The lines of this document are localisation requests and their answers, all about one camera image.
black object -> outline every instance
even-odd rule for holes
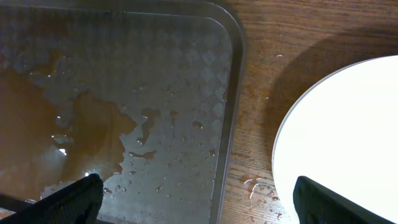
[[[47,198],[30,205],[8,198],[1,202],[4,208],[17,212],[0,220],[0,224],[15,223],[97,223],[98,212],[103,199],[103,182],[98,174],[91,174],[65,187]]]
[[[293,201],[300,224],[392,223],[304,176],[297,179]]]

tray rim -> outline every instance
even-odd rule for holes
[[[228,95],[224,110],[220,148],[216,163],[216,175],[211,199],[209,223],[221,220],[226,180],[231,160],[234,130],[238,116],[248,42],[243,24],[219,1],[196,0],[0,0],[0,6],[38,7],[49,9],[73,9],[95,11],[124,11],[127,13],[155,14],[168,16],[205,17],[217,22],[229,35],[232,45],[231,70]]]

metal tray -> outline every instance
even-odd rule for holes
[[[105,180],[112,193],[104,195],[98,219],[219,222],[246,54],[243,28],[231,13],[203,1],[1,0],[0,5],[3,67],[24,73],[51,60],[51,50],[64,55],[51,74],[28,75],[61,108],[59,125],[73,117],[70,100],[87,90],[137,123],[120,136],[123,171]],[[65,17],[73,22],[63,26]],[[26,27],[38,32],[18,36]],[[148,118],[145,108],[158,114]],[[149,119],[153,127],[145,128]],[[143,129],[149,131],[144,142]],[[151,160],[134,157],[154,151]],[[41,197],[69,183],[46,186]]]

white plate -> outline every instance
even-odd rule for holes
[[[281,202],[299,222],[300,175],[398,223],[398,56],[338,70],[297,100],[275,139],[272,171]]]

wood grain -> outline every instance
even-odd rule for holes
[[[282,223],[290,218],[272,199],[271,165],[281,121],[302,93],[331,72],[398,53],[398,2],[226,3],[246,30],[248,56],[221,222]],[[251,199],[244,183],[250,177],[263,177]]]

